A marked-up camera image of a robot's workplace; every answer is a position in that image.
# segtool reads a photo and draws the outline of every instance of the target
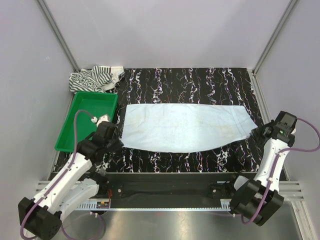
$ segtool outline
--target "green tray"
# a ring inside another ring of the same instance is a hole
[[[112,121],[118,101],[118,95],[114,93],[78,92],[72,102],[70,111],[64,122],[59,138],[55,144],[55,150],[72,153],[74,151],[74,118],[78,110],[87,110],[97,118],[108,114]],[[77,117],[77,141],[82,141],[90,133],[96,131],[97,126],[84,112]]]

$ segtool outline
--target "light blue towel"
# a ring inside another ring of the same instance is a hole
[[[152,152],[193,153],[246,139],[256,127],[244,106],[131,104],[126,107],[122,142]]]

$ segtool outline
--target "pile of cloth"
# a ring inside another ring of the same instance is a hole
[[[113,89],[125,75],[122,66],[94,66],[91,70],[82,69],[73,72],[69,78],[72,93],[96,92],[105,93]]]

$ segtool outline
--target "cable connector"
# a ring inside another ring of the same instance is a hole
[[[94,116],[93,118],[91,118],[91,122],[96,124],[98,122],[98,118],[96,116]]]

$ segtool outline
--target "towel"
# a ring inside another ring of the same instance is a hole
[[[81,69],[81,72],[71,74],[69,78],[70,91],[72,93],[104,93],[113,89],[124,74],[122,66],[94,66],[91,70]]]
[[[256,127],[244,106],[131,104],[121,141],[139,150],[194,153],[246,139]]]

